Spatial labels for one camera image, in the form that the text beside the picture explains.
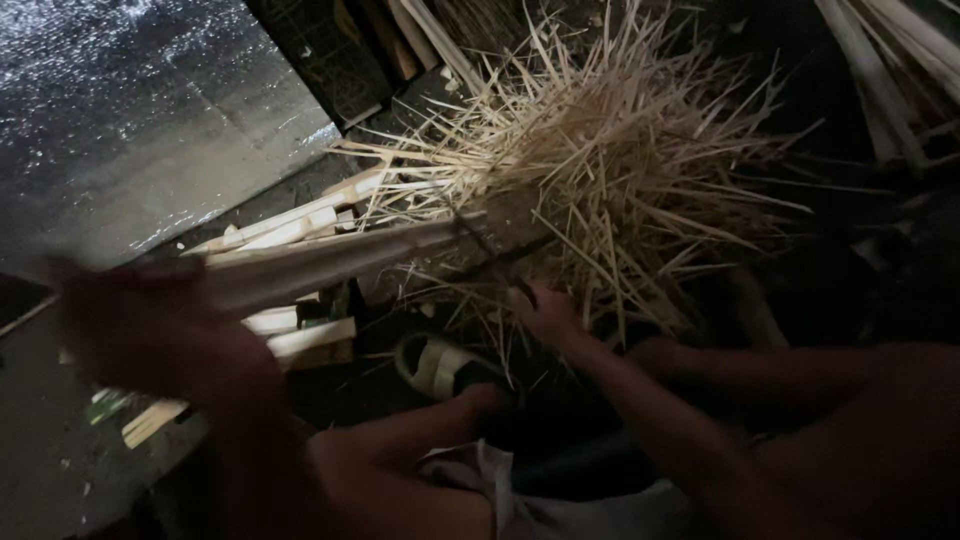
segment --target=bundle of bamboo strips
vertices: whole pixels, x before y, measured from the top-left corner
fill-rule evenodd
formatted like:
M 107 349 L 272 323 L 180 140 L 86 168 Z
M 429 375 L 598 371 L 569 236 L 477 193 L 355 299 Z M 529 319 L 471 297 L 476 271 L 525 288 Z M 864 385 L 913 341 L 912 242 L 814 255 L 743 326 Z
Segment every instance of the bundle of bamboo strips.
M 944 15 L 960 12 L 938 1 Z M 905 160 L 919 176 L 960 157 L 960 48 L 901 0 L 816 3 L 850 64 L 879 165 Z
M 525 261 L 529 277 L 573 293 L 587 325 L 615 315 L 621 336 L 633 320 L 671 334 L 694 326 L 685 280 L 781 241 L 772 206 L 809 212 L 745 188 L 733 173 L 779 157 L 802 134 L 757 130 L 775 107 L 776 70 L 749 88 L 745 61 L 715 59 L 708 42 L 676 53 L 684 25 L 669 25 L 669 13 L 642 14 L 641 5 L 626 2 L 619 29 L 608 6 L 604 35 L 582 62 L 571 58 L 555 16 L 535 26 L 528 14 L 530 36 L 513 54 L 484 57 L 492 75 L 465 106 L 430 100 L 440 109 L 407 136 L 331 149 L 380 157 L 398 179 L 437 183 L 433 192 L 398 184 L 389 198 L 373 199 L 369 218 L 433 220 L 450 215 L 451 201 L 478 209 L 532 191 L 535 204 L 516 224 L 530 219 L 561 241 Z M 502 287 L 445 286 L 436 274 L 406 269 L 460 295 L 454 318 L 477 303 L 490 341 L 501 359 L 509 356 L 504 303 L 495 297 Z

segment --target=person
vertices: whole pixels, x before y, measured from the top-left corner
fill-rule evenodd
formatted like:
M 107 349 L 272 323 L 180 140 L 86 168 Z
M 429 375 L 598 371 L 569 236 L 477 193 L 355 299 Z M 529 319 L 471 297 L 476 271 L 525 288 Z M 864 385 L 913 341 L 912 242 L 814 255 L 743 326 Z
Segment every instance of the person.
M 186 400 L 217 449 L 229 538 L 956 537 L 960 363 L 935 344 L 775 354 L 665 338 L 620 357 L 569 299 L 533 284 L 516 316 L 593 378 L 672 483 L 596 503 L 512 494 L 510 456 L 482 442 L 512 405 L 497 384 L 352 428 L 301 435 L 262 339 L 204 304 L 203 265 L 72 270 L 65 343 L 102 384 Z M 744 441 L 670 388 L 793 430 Z M 453 449 L 436 452 L 436 449 Z M 688 506 L 693 526 L 653 523 Z M 695 524 L 706 524 L 698 527 Z

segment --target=hand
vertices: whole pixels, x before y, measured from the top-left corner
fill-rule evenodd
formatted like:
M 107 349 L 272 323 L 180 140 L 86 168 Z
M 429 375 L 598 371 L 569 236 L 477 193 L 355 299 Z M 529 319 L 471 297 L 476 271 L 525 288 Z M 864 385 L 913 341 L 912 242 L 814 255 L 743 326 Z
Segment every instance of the hand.
M 537 309 L 516 288 L 510 289 L 510 300 L 516 316 L 537 339 L 562 349 L 570 338 L 587 335 L 569 296 L 540 283 L 532 282 L 530 287 L 537 297 Z
M 279 373 L 260 338 L 196 293 L 201 260 L 105 273 L 59 266 L 65 345 L 102 384 L 203 407 Z

